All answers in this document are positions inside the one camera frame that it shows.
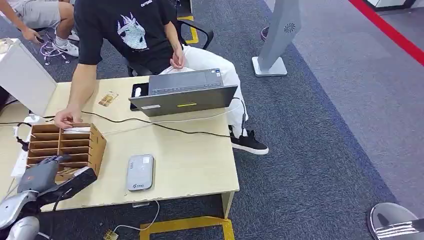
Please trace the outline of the person's right hand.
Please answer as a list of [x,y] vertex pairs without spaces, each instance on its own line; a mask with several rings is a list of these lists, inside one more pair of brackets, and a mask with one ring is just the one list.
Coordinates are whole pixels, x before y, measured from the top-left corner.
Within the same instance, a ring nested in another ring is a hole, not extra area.
[[83,122],[81,110],[78,107],[68,106],[56,113],[53,122],[57,127],[63,130],[73,128],[74,124]]

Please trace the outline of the person's left hand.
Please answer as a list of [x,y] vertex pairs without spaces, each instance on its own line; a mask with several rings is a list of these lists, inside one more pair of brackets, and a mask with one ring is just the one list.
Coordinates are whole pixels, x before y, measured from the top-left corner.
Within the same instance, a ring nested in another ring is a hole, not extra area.
[[181,48],[175,49],[172,58],[170,59],[170,65],[174,69],[182,69],[185,64],[184,53]]

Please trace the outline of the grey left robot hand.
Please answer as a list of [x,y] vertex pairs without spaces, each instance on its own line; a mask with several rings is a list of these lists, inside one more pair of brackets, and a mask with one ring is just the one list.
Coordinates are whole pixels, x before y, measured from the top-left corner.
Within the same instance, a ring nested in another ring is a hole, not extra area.
[[70,158],[67,154],[54,155],[28,168],[17,186],[17,193],[19,194],[25,191],[42,193],[56,186],[55,178],[59,170],[59,165]]

